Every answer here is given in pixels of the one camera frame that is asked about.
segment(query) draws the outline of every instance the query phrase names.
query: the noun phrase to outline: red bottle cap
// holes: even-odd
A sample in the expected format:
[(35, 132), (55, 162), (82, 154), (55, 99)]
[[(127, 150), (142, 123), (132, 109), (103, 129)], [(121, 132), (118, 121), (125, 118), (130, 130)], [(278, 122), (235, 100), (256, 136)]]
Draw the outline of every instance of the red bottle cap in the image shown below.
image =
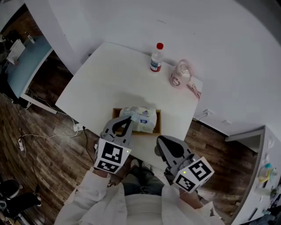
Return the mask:
[(157, 47), (159, 50), (162, 50), (163, 47), (164, 47), (164, 45), (163, 45), (162, 43), (158, 43), (158, 44), (156, 45), (156, 47)]

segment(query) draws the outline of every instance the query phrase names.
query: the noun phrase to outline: white shirt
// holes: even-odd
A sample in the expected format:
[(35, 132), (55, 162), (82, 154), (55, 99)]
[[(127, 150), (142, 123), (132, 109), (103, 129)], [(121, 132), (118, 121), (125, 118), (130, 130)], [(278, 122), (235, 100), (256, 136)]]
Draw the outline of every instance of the white shirt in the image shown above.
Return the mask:
[(162, 200), (157, 195), (129, 195), (125, 197), (127, 225), (162, 225)]
[(69, 196), (55, 225), (137, 225), (149, 224), (149, 219), (154, 220), (153, 225), (224, 224), (217, 216), (209, 216), (210, 205), (194, 210), (179, 198), (179, 190), (174, 187), (165, 185), (162, 196), (151, 195), (149, 200), (147, 195), (125, 197), (122, 183), (107, 188), (110, 175), (102, 178), (93, 170), (87, 171), (82, 183)]

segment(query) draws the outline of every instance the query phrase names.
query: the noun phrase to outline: table leg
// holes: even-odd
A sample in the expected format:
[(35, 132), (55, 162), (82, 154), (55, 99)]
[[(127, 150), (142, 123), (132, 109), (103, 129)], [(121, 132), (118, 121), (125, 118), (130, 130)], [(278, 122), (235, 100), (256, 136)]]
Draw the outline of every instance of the table leg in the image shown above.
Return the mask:
[(33, 99), (32, 97), (26, 95), (26, 94), (21, 94), (21, 97), (29, 102), (31, 102), (32, 104), (35, 104), (36, 106), (40, 107), (40, 108), (43, 108), (44, 110), (47, 110), (53, 114), (57, 114), (57, 111), (50, 108), (49, 106), (46, 106), (44, 104), (42, 104), (41, 102)]

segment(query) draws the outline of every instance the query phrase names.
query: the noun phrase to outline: white table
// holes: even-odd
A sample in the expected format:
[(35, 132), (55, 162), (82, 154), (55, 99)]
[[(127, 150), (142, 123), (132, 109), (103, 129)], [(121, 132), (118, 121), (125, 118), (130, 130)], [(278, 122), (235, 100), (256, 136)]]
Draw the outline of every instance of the white table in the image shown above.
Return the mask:
[[(162, 111), (162, 134), (184, 140), (198, 99), (188, 89), (173, 88), (173, 67), (162, 64), (153, 74), (150, 56), (112, 43), (103, 43), (82, 65), (59, 97), (56, 106), (97, 135), (112, 119), (113, 108), (146, 106)], [(156, 136), (132, 136), (131, 154), (160, 169), (154, 153)]]
[(18, 65), (10, 64), (7, 67), (5, 71), (8, 76), (7, 81), (17, 98), (21, 97), (36, 106), (56, 114), (56, 110), (25, 94), (35, 74), (53, 51), (45, 37), (35, 37), (34, 41), (35, 43), (32, 44), (28, 39), (24, 43), (25, 50), (18, 58)]
[[(274, 145), (272, 148), (268, 147), (270, 140), (274, 140)], [(264, 126), (255, 131), (232, 135), (230, 137), (227, 137), (225, 141), (238, 141), (258, 153), (251, 181), (239, 205), (239, 208), (237, 209), (235, 215), (233, 215), (232, 217), (231, 224), (238, 225), (262, 217), (262, 211), (270, 207), (270, 197), (263, 196), (262, 201), (260, 201), (261, 195), (256, 193), (255, 189), (257, 187), (262, 187), (262, 184), (260, 184), (258, 180), (258, 174), (261, 167), (264, 165), (266, 154), (269, 156), (272, 166), (277, 169), (278, 175), (274, 176), (272, 182), (268, 181), (265, 188), (271, 189), (272, 186), (277, 187), (281, 175), (281, 142), (267, 126)], [(256, 207), (258, 208), (258, 210), (256, 211), (255, 215), (249, 220)]]

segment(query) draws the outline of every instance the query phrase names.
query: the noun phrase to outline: light blue desk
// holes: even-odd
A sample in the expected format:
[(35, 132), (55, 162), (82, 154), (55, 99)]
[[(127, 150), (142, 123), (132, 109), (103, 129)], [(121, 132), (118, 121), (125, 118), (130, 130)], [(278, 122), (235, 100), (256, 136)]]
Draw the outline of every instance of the light blue desk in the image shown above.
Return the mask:
[(56, 114), (56, 110), (25, 94), (35, 74), (53, 51), (45, 37), (36, 37), (34, 41), (35, 44), (32, 44), (30, 40), (24, 43), (25, 50), (18, 58), (18, 65), (9, 64), (6, 69), (7, 81), (17, 98), (21, 97), (36, 106)]

